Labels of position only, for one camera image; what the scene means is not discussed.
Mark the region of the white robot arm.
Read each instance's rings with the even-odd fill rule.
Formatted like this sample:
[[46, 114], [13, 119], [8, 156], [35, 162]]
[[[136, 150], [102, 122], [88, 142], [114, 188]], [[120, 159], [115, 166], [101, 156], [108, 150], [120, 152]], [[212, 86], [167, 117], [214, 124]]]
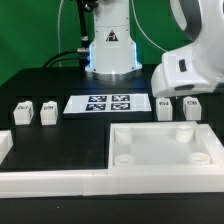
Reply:
[[[224, 91], [224, 0], [169, 0], [187, 46], [162, 55], [151, 78], [155, 97]], [[130, 37], [129, 0], [98, 0], [95, 37], [89, 47], [89, 76], [122, 80], [140, 70]]]

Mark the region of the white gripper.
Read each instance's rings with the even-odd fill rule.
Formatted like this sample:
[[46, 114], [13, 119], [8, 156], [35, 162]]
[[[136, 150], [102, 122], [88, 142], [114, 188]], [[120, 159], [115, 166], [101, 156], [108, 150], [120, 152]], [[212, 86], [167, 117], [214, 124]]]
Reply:
[[207, 68], [205, 76], [193, 64], [194, 50], [189, 44], [162, 55], [151, 78], [155, 98], [224, 92], [224, 74]]

